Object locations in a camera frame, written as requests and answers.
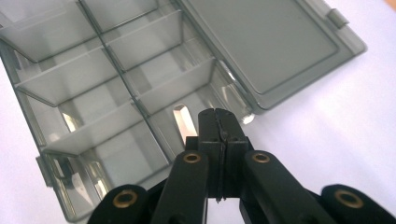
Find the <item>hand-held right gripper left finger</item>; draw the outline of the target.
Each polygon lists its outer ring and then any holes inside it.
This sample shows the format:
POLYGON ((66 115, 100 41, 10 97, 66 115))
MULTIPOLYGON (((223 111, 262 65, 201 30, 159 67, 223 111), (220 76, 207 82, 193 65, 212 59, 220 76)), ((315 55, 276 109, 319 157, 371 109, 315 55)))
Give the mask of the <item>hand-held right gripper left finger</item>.
POLYGON ((201 151, 209 161, 208 197, 220 200, 222 198, 223 173, 221 156, 223 142, 220 138, 219 120, 214 108, 208 108, 198 114, 199 131, 197 136, 186 138, 186 150, 201 151))

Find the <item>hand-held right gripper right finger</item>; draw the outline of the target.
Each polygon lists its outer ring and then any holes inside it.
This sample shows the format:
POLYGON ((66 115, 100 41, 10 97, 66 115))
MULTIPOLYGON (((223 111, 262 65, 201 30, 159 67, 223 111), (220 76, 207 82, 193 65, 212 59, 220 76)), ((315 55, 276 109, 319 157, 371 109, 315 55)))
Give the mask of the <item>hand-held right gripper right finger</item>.
POLYGON ((232 112, 217 108, 215 117, 221 142, 219 198, 239 198, 243 183, 243 159, 249 151, 249 141, 232 112))

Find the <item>grey transparent compartment box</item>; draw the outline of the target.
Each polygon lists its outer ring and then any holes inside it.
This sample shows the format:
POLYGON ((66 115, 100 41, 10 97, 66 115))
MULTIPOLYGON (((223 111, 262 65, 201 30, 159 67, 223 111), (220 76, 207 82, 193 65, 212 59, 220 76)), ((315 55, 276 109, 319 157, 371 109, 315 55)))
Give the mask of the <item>grey transparent compartment box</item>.
POLYGON ((0 60, 73 224, 164 180, 201 111, 248 124, 365 49, 324 0, 0 0, 0 60))

